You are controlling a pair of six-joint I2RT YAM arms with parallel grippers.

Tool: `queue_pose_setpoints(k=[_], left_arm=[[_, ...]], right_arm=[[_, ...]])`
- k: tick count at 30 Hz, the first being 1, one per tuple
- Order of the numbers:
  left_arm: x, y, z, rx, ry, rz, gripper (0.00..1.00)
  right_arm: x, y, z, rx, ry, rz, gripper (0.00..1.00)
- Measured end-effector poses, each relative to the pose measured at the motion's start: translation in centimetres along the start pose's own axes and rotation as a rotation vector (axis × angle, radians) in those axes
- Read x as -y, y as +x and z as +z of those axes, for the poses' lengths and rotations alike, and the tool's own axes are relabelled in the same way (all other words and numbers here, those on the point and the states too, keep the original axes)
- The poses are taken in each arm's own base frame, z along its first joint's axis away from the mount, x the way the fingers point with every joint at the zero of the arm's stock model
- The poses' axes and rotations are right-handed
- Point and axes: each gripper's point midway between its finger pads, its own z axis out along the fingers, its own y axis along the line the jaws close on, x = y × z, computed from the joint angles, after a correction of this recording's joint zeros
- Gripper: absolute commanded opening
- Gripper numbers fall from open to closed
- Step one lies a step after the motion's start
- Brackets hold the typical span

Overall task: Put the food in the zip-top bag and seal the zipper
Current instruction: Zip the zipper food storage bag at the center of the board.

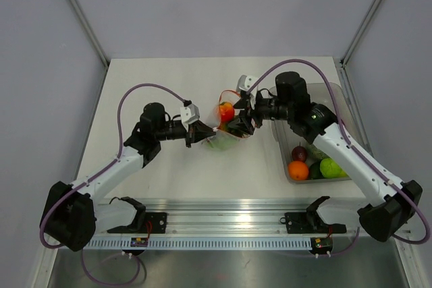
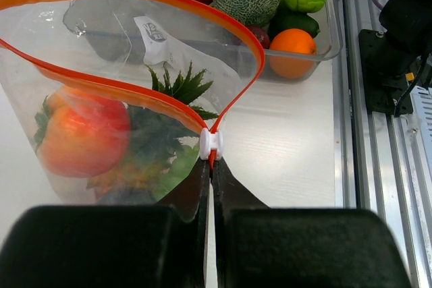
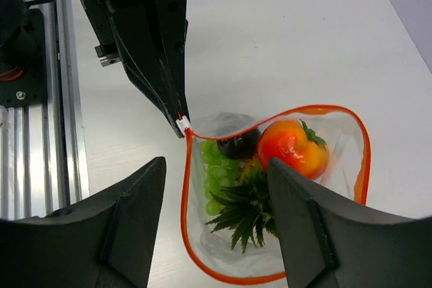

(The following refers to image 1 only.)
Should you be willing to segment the plastic pineapple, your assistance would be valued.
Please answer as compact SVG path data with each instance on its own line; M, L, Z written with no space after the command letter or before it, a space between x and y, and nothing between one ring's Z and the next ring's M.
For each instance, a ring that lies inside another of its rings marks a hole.
M245 138L250 135L246 124L239 117L227 123L227 132L238 138Z

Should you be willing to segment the clear orange zip top bag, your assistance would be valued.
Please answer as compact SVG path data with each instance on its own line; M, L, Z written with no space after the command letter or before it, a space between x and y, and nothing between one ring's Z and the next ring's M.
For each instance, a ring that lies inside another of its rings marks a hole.
M238 138L236 136L231 135L227 132L227 123L222 123L219 116L219 104L222 102L230 102L231 104L235 104L239 100L240 94L237 93L235 90L223 90L221 94L219 95L219 99L217 101L217 104L215 105L215 108L212 110L211 114L207 118L207 121L205 122L208 126L212 127L216 131L216 135L211 138L234 138L238 141L238 143L235 145L237 146L241 141L244 141L248 139L250 136L245 138ZM235 117L238 117L240 111L235 109ZM202 145L205 146L205 141L210 138L206 138L202 141Z

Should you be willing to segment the red tomato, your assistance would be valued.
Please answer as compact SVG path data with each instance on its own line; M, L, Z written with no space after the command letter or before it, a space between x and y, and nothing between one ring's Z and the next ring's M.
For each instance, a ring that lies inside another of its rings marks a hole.
M235 117L235 109L230 102L222 102L219 104L219 116L222 123L228 123Z

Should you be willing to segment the green grape bunch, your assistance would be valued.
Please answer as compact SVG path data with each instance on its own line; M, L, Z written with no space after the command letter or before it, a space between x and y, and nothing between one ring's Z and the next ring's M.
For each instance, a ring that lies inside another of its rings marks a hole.
M233 148L237 143L234 138L210 138L205 141L205 146L211 150L225 151Z

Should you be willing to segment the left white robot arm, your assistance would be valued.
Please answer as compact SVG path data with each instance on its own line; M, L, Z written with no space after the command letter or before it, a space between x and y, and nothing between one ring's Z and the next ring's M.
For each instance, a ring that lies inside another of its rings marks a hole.
M198 108L191 102L181 108L179 120L168 119L161 103L147 104L130 137L107 166L71 184L59 181L51 187L40 221L40 242L46 248L65 246L77 252L96 233L149 230L146 206L139 201L128 196L107 205L100 201L145 168L160 153L162 141L184 140L186 147L191 147L214 135L214 128L200 120Z

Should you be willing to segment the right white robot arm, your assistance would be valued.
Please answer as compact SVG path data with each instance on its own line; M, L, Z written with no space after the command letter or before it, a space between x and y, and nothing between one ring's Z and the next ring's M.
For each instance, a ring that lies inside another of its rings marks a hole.
M380 165L348 133L338 109L314 103L306 81L294 71L276 76L276 93L265 98L256 87L259 79L241 76L234 105L240 116L237 125L253 134L264 120L286 121L290 129L327 154L348 174L368 204L358 210L360 226L377 241L395 237L397 231L420 212L423 189L418 182L403 181Z

